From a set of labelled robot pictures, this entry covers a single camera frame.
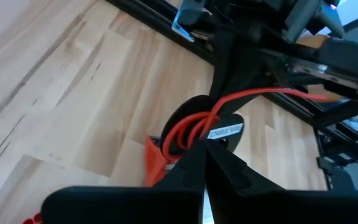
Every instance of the red cable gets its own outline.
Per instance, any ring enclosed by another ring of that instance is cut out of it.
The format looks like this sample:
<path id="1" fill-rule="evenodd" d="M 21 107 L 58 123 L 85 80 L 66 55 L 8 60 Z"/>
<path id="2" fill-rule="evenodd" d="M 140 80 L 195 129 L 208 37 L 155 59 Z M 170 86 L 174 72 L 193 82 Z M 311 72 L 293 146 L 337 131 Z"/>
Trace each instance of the red cable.
<path id="1" fill-rule="evenodd" d="M 182 148 L 183 150 L 189 149 L 191 147 L 191 145 L 193 144 L 194 139 L 196 139 L 201 128 L 202 128 L 202 132 L 201 132 L 200 136 L 204 136 L 207 133 L 207 131 L 209 131 L 211 126 L 217 120 L 219 120 L 219 117 L 217 116 L 217 114 L 218 114 L 219 110 L 221 109 L 221 107 L 225 103 L 227 103 L 231 100 L 235 100 L 235 99 L 244 97 L 244 96 L 249 96 L 249 95 L 254 95 L 254 94 L 262 94 L 262 93 L 286 93 L 286 94 L 291 94 L 291 95 L 295 95 L 295 96 L 299 96 L 299 97 L 307 98 L 307 99 L 311 99 L 311 100 L 325 100 L 325 98 L 326 98 L 325 96 L 307 94 L 307 93 L 303 93 L 298 90 L 291 90 L 291 89 L 287 89 L 287 88 L 256 88 L 256 89 L 244 90 L 244 91 L 240 91 L 237 93 L 233 93 L 233 94 L 224 96 L 214 105 L 214 107 L 212 108 L 212 110 L 210 112 L 199 112 L 199 113 L 192 114 L 192 115 L 187 116 L 186 118 L 182 119 L 181 121 L 179 121 L 176 125 L 174 125 L 172 130 L 168 133 L 167 137 L 165 138 L 165 141 L 164 141 L 164 144 L 162 147 L 162 153 L 163 153 L 164 157 L 166 159 L 170 159 L 170 160 L 180 159 L 181 155 L 171 155 L 169 153 L 169 147 L 171 145 L 173 138 L 177 135 L 178 146 L 180 148 Z M 198 123 L 191 130 L 190 135 L 187 139 L 187 145 L 185 146 L 182 143 L 183 135 L 186 131 L 186 128 L 192 122 L 195 122 L 195 121 L 198 121 Z"/>

